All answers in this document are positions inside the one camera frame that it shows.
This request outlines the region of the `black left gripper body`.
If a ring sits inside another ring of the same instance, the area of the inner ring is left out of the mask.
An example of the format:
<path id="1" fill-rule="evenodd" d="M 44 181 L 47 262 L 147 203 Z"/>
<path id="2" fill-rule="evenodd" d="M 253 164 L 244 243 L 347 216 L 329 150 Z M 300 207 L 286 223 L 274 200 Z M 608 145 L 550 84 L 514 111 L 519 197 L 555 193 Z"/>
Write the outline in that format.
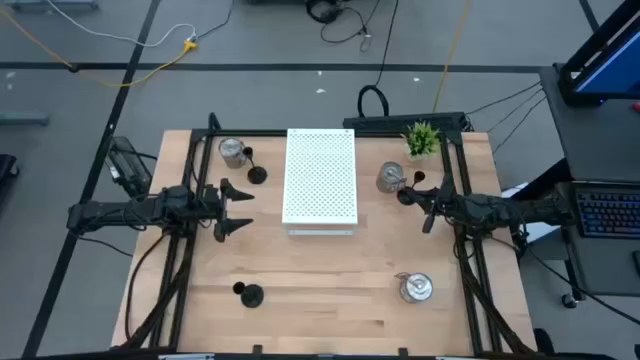
<path id="1" fill-rule="evenodd" d="M 201 195 L 202 205 L 208 213 L 207 217 L 216 221 L 214 238 L 220 243 L 224 243 L 227 236 L 227 192 L 228 183 L 221 182 L 218 188 L 212 184 L 205 185 Z"/>

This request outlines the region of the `white perforated metal shelf riser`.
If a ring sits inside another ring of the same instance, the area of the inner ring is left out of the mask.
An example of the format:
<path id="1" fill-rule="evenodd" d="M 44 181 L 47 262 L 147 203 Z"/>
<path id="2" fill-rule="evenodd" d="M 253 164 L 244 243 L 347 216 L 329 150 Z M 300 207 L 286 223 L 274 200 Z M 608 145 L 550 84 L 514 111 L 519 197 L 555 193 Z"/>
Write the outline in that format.
<path id="1" fill-rule="evenodd" d="M 354 131 L 287 131 L 281 222 L 288 235 L 352 235 L 357 198 Z"/>

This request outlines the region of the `black candlestick holder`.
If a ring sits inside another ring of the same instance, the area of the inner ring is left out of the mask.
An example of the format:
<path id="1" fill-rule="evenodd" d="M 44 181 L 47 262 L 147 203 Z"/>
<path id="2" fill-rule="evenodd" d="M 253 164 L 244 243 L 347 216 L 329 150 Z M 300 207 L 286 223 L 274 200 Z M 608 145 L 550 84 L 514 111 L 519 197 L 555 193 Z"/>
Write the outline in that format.
<path id="1" fill-rule="evenodd" d="M 264 300 L 264 290 L 257 284 L 236 282 L 232 286 L 232 290 L 236 295 L 240 296 L 241 303 L 247 308 L 257 308 Z"/>
<path id="2" fill-rule="evenodd" d="M 396 193 L 397 200 L 405 206 L 410 206 L 415 203 L 414 200 L 409 196 L 409 191 L 413 190 L 415 186 L 424 181 L 426 178 L 426 174 L 423 171 L 416 171 L 413 176 L 413 183 L 410 186 L 404 186 Z"/>
<path id="3" fill-rule="evenodd" d="M 244 156 L 251 163 L 251 168 L 247 173 L 247 178 L 250 183 L 254 185 L 259 185 L 265 182 L 268 177 L 268 173 L 265 168 L 261 166 L 257 166 L 254 162 L 254 152 L 252 147 L 244 147 L 242 149 Z"/>

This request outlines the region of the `grey computer desk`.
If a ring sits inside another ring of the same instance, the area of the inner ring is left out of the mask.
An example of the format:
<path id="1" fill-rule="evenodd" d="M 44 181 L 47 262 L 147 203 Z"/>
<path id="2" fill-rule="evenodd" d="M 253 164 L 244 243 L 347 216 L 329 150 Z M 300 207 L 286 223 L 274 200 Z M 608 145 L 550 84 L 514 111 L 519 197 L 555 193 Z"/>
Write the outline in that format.
<path id="1" fill-rule="evenodd" d="M 553 67 L 542 68 L 540 80 L 571 178 L 565 191 L 576 225 L 567 235 L 578 285 L 594 295 L 640 297 L 640 239 L 583 237 L 574 198 L 578 188 L 640 189 L 640 114 L 630 100 L 566 105 Z"/>

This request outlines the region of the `black aluminium table frame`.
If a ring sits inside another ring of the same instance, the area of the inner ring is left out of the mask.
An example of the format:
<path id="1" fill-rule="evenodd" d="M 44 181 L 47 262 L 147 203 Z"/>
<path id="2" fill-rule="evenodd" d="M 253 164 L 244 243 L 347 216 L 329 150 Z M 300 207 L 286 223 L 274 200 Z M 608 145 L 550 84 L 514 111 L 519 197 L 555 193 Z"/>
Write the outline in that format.
<path id="1" fill-rule="evenodd" d="M 224 243 L 199 229 L 182 308 L 169 307 L 155 334 L 158 345 L 181 351 L 267 354 L 469 355 L 471 330 L 453 229 L 438 221 L 430 234 L 416 206 L 400 204 L 375 182 L 381 165 L 396 161 L 426 173 L 426 186 L 442 180 L 439 156 L 409 160 L 398 137 L 355 141 L 358 226 L 347 236 L 290 236 L 282 225 L 286 134 L 238 131 L 268 177 L 249 184 L 242 169 L 226 167 L 218 154 L 207 179 L 228 178 L 254 196 L 233 202 L 233 218 L 253 222 Z M 407 303 L 399 294 L 401 272 L 420 272 L 433 282 L 430 299 Z M 247 308 L 232 286 L 257 284 L 264 300 Z"/>

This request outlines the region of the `monitor with black stand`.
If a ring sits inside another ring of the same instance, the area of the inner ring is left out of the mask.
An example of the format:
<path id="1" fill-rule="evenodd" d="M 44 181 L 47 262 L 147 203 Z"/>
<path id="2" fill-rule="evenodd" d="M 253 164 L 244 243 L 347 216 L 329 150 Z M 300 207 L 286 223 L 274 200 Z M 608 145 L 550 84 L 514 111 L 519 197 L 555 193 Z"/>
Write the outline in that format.
<path id="1" fill-rule="evenodd" d="M 571 107 L 640 100 L 640 0 L 623 0 L 559 68 L 557 84 Z"/>

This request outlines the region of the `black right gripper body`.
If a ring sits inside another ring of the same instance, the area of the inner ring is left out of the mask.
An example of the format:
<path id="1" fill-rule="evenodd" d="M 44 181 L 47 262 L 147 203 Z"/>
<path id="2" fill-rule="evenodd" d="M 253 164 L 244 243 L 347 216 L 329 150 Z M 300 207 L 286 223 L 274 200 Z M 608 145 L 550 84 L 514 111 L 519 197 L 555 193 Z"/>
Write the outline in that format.
<path id="1" fill-rule="evenodd" d="M 455 189 L 438 188 L 434 195 L 433 215 L 441 216 L 451 224 L 467 226 L 468 220 L 460 199 Z"/>

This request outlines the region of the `green plant in white pot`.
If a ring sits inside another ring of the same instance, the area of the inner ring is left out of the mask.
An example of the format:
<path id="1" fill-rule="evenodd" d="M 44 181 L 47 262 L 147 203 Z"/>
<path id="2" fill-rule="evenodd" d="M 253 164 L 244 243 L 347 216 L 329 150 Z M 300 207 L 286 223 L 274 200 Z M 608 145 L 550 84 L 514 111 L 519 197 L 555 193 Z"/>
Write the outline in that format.
<path id="1" fill-rule="evenodd" d="M 441 132 L 425 122 L 408 126 L 401 137 L 406 142 L 407 155 L 411 161 L 438 153 L 441 147 Z"/>

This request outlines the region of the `black floor object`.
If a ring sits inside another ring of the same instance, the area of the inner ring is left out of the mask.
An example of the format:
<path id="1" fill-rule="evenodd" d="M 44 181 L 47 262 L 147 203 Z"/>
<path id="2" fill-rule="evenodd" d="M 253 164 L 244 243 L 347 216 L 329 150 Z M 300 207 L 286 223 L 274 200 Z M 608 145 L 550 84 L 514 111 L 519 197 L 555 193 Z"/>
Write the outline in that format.
<path id="1" fill-rule="evenodd" d="M 17 158 L 10 154 L 0 154 L 0 192 L 8 190 L 18 177 Z"/>

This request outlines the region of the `backlit computer keyboard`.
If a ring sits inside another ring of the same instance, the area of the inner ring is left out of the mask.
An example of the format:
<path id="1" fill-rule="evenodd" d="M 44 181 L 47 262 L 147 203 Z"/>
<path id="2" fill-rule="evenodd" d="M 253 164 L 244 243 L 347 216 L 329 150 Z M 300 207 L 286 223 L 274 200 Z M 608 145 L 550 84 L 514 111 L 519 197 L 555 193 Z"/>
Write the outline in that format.
<path id="1" fill-rule="evenodd" d="M 640 189 L 578 188 L 574 198 L 583 237 L 640 239 Z"/>

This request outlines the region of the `black power supply box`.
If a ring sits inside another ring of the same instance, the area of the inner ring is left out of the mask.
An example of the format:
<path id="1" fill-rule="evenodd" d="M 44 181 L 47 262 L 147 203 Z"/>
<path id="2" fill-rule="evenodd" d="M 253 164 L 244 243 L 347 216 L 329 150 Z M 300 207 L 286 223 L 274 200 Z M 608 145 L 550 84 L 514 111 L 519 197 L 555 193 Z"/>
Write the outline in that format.
<path id="1" fill-rule="evenodd" d="M 111 138 L 105 165 L 113 182 L 120 185 L 130 197 L 149 192 L 152 175 L 126 137 Z"/>

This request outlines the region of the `grey metal floor bar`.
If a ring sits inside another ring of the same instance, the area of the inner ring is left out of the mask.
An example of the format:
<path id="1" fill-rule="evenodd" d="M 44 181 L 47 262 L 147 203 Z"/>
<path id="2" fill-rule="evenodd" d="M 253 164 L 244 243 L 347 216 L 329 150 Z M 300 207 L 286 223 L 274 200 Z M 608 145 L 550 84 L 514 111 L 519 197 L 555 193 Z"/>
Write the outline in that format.
<path id="1" fill-rule="evenodd" d="M 72 10 L 97 10 L 100 8 L 97 0 L 0 0 L 17 12 L 42 12 L 58 8 Z"/>
<path id="2" fill-rule="evenodd" d="M 48 126 L 49 116 L 41 112 L 0 112 L 0 125 Z"/>

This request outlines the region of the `black power strip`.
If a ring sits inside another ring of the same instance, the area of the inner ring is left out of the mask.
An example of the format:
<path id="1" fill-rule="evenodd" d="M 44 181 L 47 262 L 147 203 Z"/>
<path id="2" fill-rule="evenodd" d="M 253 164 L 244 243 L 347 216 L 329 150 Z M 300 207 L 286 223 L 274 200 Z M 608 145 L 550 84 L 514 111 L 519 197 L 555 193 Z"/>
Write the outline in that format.
<path id="1" fill-rule="evenodd" d="M 429 125 L 441 132 L 469 131 L 472 125 L 464 112 L 444 112 L 382 117 L 345 118 L 345 129 L 370 132 L 404 132 L 415 124 Z"/>

